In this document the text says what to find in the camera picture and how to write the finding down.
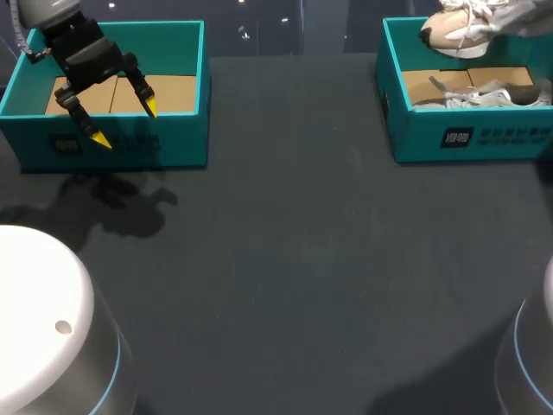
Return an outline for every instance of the table surface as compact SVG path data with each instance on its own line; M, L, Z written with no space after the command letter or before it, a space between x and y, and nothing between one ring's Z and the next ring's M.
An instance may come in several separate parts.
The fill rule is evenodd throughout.
M136 415L497 410L553 170L396 164L374 61L213 59L207 169L21 175L0 139L0 223L80 255L133 349Z

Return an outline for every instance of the teal box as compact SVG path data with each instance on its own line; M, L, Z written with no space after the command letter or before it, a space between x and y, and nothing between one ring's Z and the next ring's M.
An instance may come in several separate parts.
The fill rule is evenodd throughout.
M0 103L0 130L24 171L160 169L205 166L211 82L204 22L101 23L123 53L134 53L145 75L196 76L193 112L92 114L113 150L81 134L68 115L44 115L54 79L54 59L31 65L22 55ZM40 32L29 36L43 50Z
M486 56L457 60L426 48L426 17L384 19L376 81L398 162L513 160L553 157L553 106L414 109L402 71L527 67L534 81L553 78L553 35L498 36Z

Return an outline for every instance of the shoe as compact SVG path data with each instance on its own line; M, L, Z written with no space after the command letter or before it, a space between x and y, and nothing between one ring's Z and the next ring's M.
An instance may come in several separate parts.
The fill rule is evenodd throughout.
M462 91L452 92L433 76L429 79L442 92L443 99L417 102L413 108L532 107L551 105L553 100L553 87L549 80L530 86L515 86L494 80L480 88L470 86Z
M443 11L421 30L421 39L441 54L473 59L486 54L493 37L512 25L531 25L544 0L440 0Z

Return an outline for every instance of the cardboard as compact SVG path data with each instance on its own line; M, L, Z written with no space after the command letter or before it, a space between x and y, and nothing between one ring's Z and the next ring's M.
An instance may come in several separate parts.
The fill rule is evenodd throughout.
M476 67L468 69L468 74L477 88L493 80L519 86L534 84L526 67Z
M156 93L157 112L193 112L196 103L195 76L148 75L146 81ZM111 113L145 112L130 82L119 77Z
M112 76L101 84L94 84L87 90L83 91L79 95L80 103L89 114L109 114L111 108L111 101L113 100L113 93L115 92L115 85L117 84L117 76ZM67 82L65 77L56 78L54 86L52 87L52 93L44 112L46 115L63 115L68 114L66 110L61 108L55 100L54 93L61 88L63 84Z
M467 71L404 71L402 75L405 86L407 86L407 94L409 95L411 105L428 99L443 98L440 90L429 81L430 76L434 76L450 91L472 86Z

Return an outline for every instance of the white cylinder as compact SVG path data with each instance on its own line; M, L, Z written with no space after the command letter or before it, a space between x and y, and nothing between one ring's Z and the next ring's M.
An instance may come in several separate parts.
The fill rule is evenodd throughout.
M77 256L0 226L0 414L131 415L129 346Z
M17 0L19 16L27 29L46 29L79 11L80 0Z
M553 413L553 260L505 335L495 384L505 415Z

